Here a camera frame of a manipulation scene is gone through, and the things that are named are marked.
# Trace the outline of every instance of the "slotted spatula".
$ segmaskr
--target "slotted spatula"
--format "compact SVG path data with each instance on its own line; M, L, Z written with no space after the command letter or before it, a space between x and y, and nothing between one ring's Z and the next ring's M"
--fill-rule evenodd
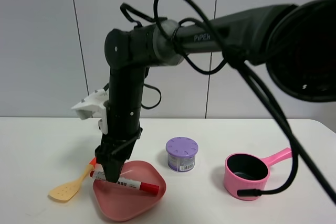
M60 201L70 200L80 189L82 181L85 177L90 173L90 171L94 170L96 162L96 158L94 158L78 179L54 188L49 192L49 196Z

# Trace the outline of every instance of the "pink handle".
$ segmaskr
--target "pink handle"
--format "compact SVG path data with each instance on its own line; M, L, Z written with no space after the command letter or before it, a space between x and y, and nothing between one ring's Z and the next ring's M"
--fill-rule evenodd
M290 148L285 148L282 151L273 154L272 156L262 158L261 160L267 165L267 167L270 167L291 157L292 157L292 150Z

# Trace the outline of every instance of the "black cable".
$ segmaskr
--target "black cable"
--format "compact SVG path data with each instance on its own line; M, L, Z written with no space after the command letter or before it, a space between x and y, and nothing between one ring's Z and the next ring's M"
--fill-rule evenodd
M143 105L143 104L141 103L141 107L142 107L143 109L146 109L146 110L151 110L151 109L153 109L153 108L156 108L157 106L159 106L159 104L160 104L160 102L161 102L161 98L162 98L161 91L160 91L158 88L156 88L156 87L154 87L154 86L151 86L151 85L148 85L148 84L146 84L146 83L144 83L144 86L145 86L146 88L153 89L153 90L157 91L157 92L159 93L159 95L160 95L160 99L159 99L159 101L157 102L156 105L153 105L153 106L151 106L151 107L147 107L147 106L145 106L145 105Z
M251 193L252 193L252 195L258 196L258 195L261 195L261 194L276 194L276 193L279 193L279 192L287 189L290 186L290 184L293 182L293 180L295 178L295 175L297 173L297 169L298 169L298 155L297 154L299 154L302 157L302 159L304 160L304 162L307 164L307 166L309 167L311 172L314 174L315 178L318 180L320 185L323 187L325 192L329 195L331 200L336 204L336 193L334 192L334 190L332 189L330 184L327 182L327 180L324 178L324 176L321 174L319 169L316 167L314 162L311 160L309 155L303 149L303 147L298 142L296 137L293 135L284 113L282 112L280 106L276 102L276 100L273 97L273 95L271 94L271 92L267 89L266 85L262 82L262 80L246 64L244 64L244 60L242 60L241 62L238 62L235 58L233 58L233 57L237 57L238 54L234 55L234 56L232 55L234 50L232 50L231 48L228 48L225 45L225 42L221 39L218 31L216 31L214 29L214 27L212 26L212 24L210 23L208 18L205 16L205 14L202 12L202 10L192 0L185 0L185 1L189 5L191 5L194 8L194 10L200 15L200 17L202 18L202 20L204 21L205 25L208 28L207 30L209 31L209 34L215 39L215 41L221 47L222 54L224 54L225 52L229 52L229 55L230 55L230 62L229 63L230 63L230 65L233 68L237 69L237 71L240 73L242 78L246 81L246 83L250 86L250 88L253 90L253 92L259 98L259 100L262 102L262 104L265 106L265 108L269 111L269 113L276 120L276 122L278 123L278 125L280 126L280 128L282 129L282 131L284 132L286 137L288 138L288 140L290 142L290 145L292 147L292 153L294 153L294 155L292 155L293 164L292 164L291 173L290 173L287 181L282 186L280 186L277 189L269 190L269 191L261 191L261 190L256 190L256 189L242 190L242 191L245 191L245 193L250 193L249 194L250 196L251 196ZM159 21L159 16L158 16L158 13L157 13L158 3L159 3L159 0L154 0L154 4L153 4L153 9L154 10L153 11L154 11L154 19L156 20L156 25L157 25L158 29L160 30L162 36L164 38L166 38L167 40L171 41L171 38L163 30L163 28L161 26L161 22Z
M277 104L277 105L274 106L273 104L271 104L271 102L268 102L270 99L268 97L265 98L265 95L258 89L256 84L253 82L252 77L246 74L247 72L248 72L248 70L244 69L243 71L241 71L239 73L242 76L242 78L246 81L246 83L254 91L256 96L260 99L262 104L266 107L266 109L274 117L276 122L280 125L280 128L284 131L285 134L287 133L286 136L288 138L290 138L289 136L293 136L287 120L284 120L284 117L282 116L283 112L282 112L280 106L278 105L278 103L275 101L275 104ZM277 106L279 107L279 109L282 113L278 113L278 111L275 109L275 107L277 107ZM290 172L289 177L286 180L286 182L277 189L273 189L273 190L257 190L257 189L239 190L237 192L237 195L243 196L244 194L253 193L254 196L260 196L262 194L277 194L277 193L280 193L280 192L286 190L293 183L293 181L295 179L295 176L297 174L297 171L298 171L298 166L299 166L298 153L296 151L296 147L291 140L289 141L289 143L290 143L290 146L291 146L291 149L292 149L292 169L291 169L291 172Z
M140 18L142 18L142 19L144 19L144 20L146 20L146 21L148 21L148 22L150 22L150 23L155 23L155 19L154 19L154 18L152 18L152 17L146 15L145 13L142 13L142 12L140 12L140 11L134 9L132 6L130 6L130 5L126 4L126 3L122 3L122 4L121 4L121 6L120 6L120 11L123 13L123 15L125 16L125 18L126 18L128 21L130 21L130 22L132 22L132 23L136 23L136 24L137 24L137 25L136 25L137 27L142 27L141 22L138 21L138 20L133 19L133 18L129 15L128 12L130 12L130 13L134 14L135 16L138 16L138 17L140 17ZM159 18L159 21L164 21L164 20L167 20L167 18L165 18L165 17L160 17L160 18Z
M208 29L206 29L210 36L212 36L213 38L215 38L215 41L218 43L218 44L222 44L224 43L223 40L221 40L221 37L219 35L219 33L213 29L210 21L208 20L208 18L206 17L206 15L203 13L203 11L192 1L192 0L185 0L189 5L191 5L195 11L200 15L200 17L202 18L202 20L204 21L204 24L202 23L202 27L204 26L207 26ZM162 25L161 25L161 21L159 20L159 15L157 13L158 11L158 4L159 4L159 0L154 0L154 4L153 4L153 10L154 10L154 19L155 19L155 23L157 25L157 28L159 29L159 31L161 32L162 36L169 40L169 41L172 41L169 37L169 35L164 31ZM221 63L213 70L211 71L204 71L202 69L200 69L199 67L197 67L190 59L187 55L185 54L182 54L182 56L185 58L185 60L192 66L193 69L195 69L197 72L199 73L202 73L202 74L207 74L207 75L210 75L210 74L215 74L217 72L219 72L225 65L226 65L226 60L222 60Z

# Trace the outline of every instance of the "white table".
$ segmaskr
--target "white table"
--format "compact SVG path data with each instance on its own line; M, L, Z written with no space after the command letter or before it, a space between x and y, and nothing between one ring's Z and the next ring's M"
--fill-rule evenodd
M68 203L51 201L50 189L75 179L100 143L98 119L0 118L1 223L108 222L87 178ZM290 120L293 131L336 188L336 134L313 120ZM248 152L271 155L289 144L273 120L141 119L144 128L131 160L151 163L167 183L161 202L129 223L336 223L336 206L300 160L294 184L255 201L231 197L223 188L225 157ZM195 168L176 173L166 165L165 143L176 136L198 142ZM281 185L291 160L274 166L267 188Z

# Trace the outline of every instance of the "small jar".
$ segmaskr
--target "small jar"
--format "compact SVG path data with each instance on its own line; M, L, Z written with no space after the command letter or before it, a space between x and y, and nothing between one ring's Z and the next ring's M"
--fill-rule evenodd
M195 166L198 144L188 137L175 137L166 143L168 166L176 172L188 172Z

